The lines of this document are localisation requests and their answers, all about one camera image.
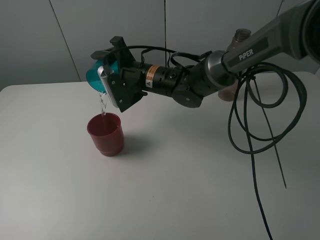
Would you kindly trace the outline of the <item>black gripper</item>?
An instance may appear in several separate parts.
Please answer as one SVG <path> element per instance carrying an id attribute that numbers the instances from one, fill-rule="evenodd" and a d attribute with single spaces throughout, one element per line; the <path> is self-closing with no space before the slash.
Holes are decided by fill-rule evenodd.
<path id="1" fill-rule="evenodd" d="M 110 43 L 115 50 L 120 49 L 120 51 L 115 53 L 115 58 L 118 69 L 121 69 L 120 76 L 123 80 L 125 90 L 132 96 L 147 96 L 145 81 L 148 65 L 135 60 L 122 36 L 114 36 L 110 40 Z M 103 60 L 109 53 L 110 50 L 107 49 L 97 50 L 93 52 L 90 57 L 93 60 Z"/>

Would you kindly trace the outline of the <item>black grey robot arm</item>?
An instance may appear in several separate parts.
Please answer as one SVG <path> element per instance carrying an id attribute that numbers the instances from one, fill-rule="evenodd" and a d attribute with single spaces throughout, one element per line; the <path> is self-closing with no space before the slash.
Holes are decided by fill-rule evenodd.
<path id="1" fill-rule="evenodd" d="M 320 3 L 307 0 L 282 13 L 230 51 L 208 51 L 194 55 L 171 50 L 170 56 L 188 58 L 195 65 L 172 67 L 136 61 L 121 36 L 111 39 L 112 47 L 94 52 L 95 64 L 87 71 L 92 88 L 109 96 L 124 112 L 148 93 L 174 99 L 197 108 L 204 97 L 233 85 L 241 72 L 284 53 L 300 60 L 320 59 Z"/>

